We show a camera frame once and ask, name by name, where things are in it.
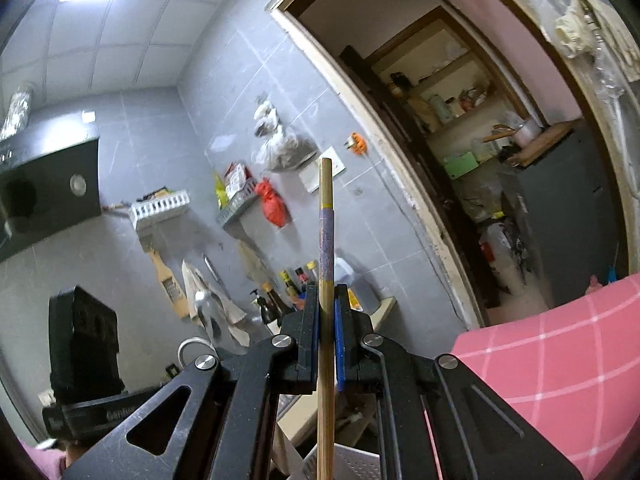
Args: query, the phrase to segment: white perforated basket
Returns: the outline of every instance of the white perforated basket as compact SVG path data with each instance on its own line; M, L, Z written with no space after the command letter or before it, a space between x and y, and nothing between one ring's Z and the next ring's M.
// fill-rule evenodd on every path
M316 480L317 452L315 446L306 456L302 471L288 480ZM334 444L334 480L380 480L380 456Z
M129 209L129 218L136 231L141 231L157 222L179 215L189 205L186 190L169 195L152 198L144 202L136 202Z

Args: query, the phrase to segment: red bag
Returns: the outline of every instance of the red bag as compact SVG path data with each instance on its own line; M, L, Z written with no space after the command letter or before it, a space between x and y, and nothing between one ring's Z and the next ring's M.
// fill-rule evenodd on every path
M277 195L269 181L264 178L255 185L255 192L262 198L262 212L264 217L278 227L284 227L287 223L287 206Z

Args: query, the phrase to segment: triangular cutout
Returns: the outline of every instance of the triangular cutout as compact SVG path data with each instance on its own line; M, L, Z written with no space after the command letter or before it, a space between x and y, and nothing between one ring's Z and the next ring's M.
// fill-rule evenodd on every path
M187 405L191 390L181 386L162 404L141 420L129 433L127 441L156 456L162 455L169 445L182 410Z
M464 388L462 393L487 453L504 451L523 439L524 432L478 387Z

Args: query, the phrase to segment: brown door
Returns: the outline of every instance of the brown door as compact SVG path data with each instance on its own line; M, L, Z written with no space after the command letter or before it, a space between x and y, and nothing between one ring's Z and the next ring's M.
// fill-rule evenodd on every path
M435 204L456 251L460 254L478 303L484 308L497 306L497 283L480 250L476 226L463 210L449 176L436 160L414 118L351 45L342 51L340 59L351 79L385 122ZM482 316L487 322L484 308L481 309Z

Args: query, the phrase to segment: pink checkered tablecloth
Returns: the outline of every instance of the pink checkered tablecloth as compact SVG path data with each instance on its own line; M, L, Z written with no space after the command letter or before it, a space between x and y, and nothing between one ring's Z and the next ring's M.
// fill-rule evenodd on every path
M464 333L451 353L593 479L640 415L640 274Z

